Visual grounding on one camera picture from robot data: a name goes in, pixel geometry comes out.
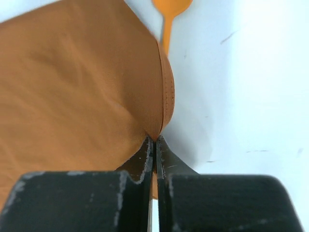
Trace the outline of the orange-brown cloth napkin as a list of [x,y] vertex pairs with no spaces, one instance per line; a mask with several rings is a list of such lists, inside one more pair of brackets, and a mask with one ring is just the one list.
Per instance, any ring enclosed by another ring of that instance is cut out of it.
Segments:
[[122,0],[61,0],[0,25],[0,202],[33,171],[115,170],[171,120],[174,79]]

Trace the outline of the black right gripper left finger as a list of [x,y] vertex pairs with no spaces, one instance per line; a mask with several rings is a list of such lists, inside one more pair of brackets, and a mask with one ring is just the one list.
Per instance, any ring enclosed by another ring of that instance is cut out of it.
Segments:
[[149,232],[153,141],[117,171],[29,172],[0,214],[3,232]]

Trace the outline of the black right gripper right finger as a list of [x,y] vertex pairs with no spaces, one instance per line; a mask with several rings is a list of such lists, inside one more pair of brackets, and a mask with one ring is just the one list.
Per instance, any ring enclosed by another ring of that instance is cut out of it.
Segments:
[[282,183],[269,175],[198,174],[155,144],[162,232],[300,232]]

